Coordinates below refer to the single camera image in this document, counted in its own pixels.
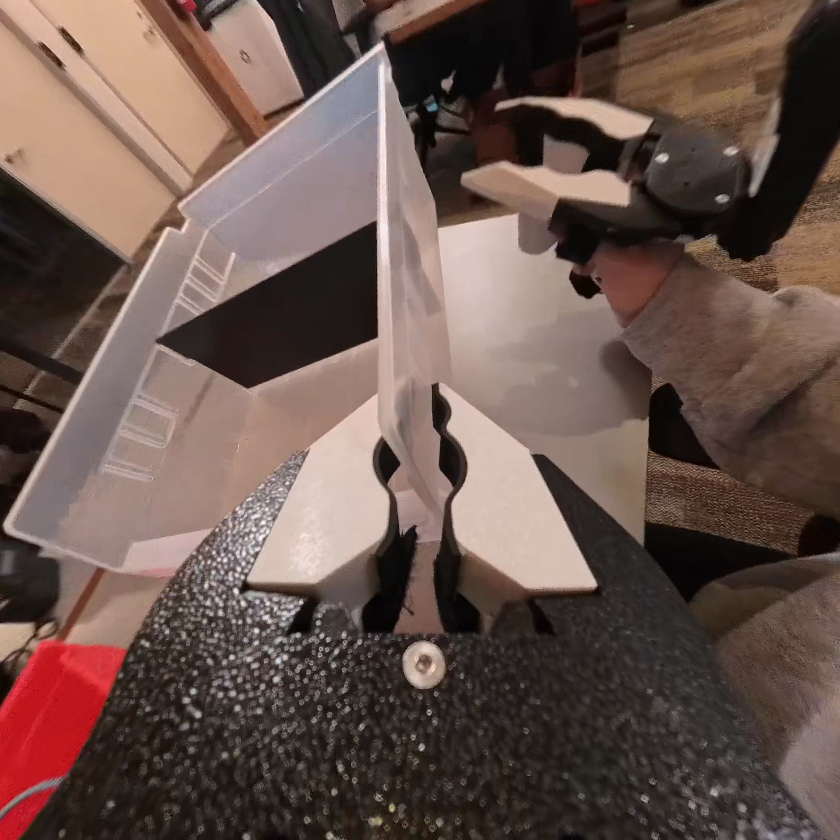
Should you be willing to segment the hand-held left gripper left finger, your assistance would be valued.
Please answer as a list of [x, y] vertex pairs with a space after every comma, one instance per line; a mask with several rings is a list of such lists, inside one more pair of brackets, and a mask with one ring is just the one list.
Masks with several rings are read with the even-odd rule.
[[389, 487], [400, 466], [362, 406], [311, 445], [247, 576], [254, 592], [344, 608], [366, 632], [403, 611], [418, 543], [411, 507]]

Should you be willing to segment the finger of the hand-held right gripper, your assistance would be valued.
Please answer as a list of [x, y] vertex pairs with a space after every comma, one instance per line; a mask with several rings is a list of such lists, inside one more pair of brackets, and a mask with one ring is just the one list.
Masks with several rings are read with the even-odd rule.
[[526, 96], [500, 102], [496, 115], [512, 126], [516, 160], [495, 172], [643, 174], [651, 162], [655, 119], [607, 101]]
[[487, 164], [462, 174], [460, 183], [518, 214], [518, 245], [528, 255], [543, 254], [558, 243], [550, 223], [559, 203], [624, 209], [631, 201], [631, 186], [610, 171], [570, 174], [543, 165]]

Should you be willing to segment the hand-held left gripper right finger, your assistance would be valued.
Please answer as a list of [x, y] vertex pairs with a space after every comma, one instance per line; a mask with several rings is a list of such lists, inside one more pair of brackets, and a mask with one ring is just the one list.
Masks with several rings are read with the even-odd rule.
[[531, 451], [447, 385], [433, 389], [438, 464], [451, 484], [434, 561], [445, 632], [485, 632], [512, 603], [598, 584]]

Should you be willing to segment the clear plastic bin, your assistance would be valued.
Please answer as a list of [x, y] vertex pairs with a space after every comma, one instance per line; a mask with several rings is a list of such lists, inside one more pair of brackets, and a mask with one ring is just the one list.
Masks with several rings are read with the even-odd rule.
[[[180, 205], [4, 523], [57, 560], [171, 574], [290, 454], [359, 405], [426, 504], [450, 376], [438, 219], [382, 47]], [[164, 333], [377, 224], [377, 337], [245, 388]]]

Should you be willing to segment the red plastic bin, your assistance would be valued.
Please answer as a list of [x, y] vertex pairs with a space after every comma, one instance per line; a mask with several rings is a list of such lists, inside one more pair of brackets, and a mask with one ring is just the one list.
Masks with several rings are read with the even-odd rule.
[[45, 641], [1, 708], [1, 838], [20, 838], [77, 760], [127, 651]]

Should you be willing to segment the person's right hand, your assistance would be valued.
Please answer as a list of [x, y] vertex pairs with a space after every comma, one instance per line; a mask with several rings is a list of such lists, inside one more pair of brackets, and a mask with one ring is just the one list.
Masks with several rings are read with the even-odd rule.
[[685, 247], [679, 242], [627, 248], [602, 244], [580, 268], [595, 280], [617, 322], [625, 328], [646, 308], [684, 256]]

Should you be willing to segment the wooden work table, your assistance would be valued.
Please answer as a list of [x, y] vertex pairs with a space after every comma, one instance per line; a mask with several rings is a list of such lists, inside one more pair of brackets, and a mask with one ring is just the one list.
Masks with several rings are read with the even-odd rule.
[[485, 3], [486, 1], [400, 1], [380, 13], [375, 23], [381, 35], [397, 44]]

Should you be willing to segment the dark hanging jacket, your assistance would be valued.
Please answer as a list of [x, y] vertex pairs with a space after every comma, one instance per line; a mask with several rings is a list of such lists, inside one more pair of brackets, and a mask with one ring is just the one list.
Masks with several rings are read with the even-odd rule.
[[332, 1], [259, 1], [309, 100], [356, 61]]

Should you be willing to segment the beige door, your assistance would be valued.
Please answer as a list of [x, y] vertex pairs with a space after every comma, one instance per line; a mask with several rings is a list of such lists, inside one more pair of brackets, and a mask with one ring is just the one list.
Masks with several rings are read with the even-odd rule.
[[140, 3], [35, 1], [35, 6], [173, 160], [178, 192], [191, 191], [228, 123]]
[[58, 73], [40, 49], [1, 25], [2, 169], [131, 257], [175, 196]]

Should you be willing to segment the wooden post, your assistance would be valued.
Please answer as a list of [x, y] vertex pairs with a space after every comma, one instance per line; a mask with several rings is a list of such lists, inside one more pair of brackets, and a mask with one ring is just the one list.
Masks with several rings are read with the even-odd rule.
[[139, 1], [143, 11], [181, 57], [243, 141], [250, 146], [269, 130], [263, 114], [239, 84], [198, 21], [192, 2]]

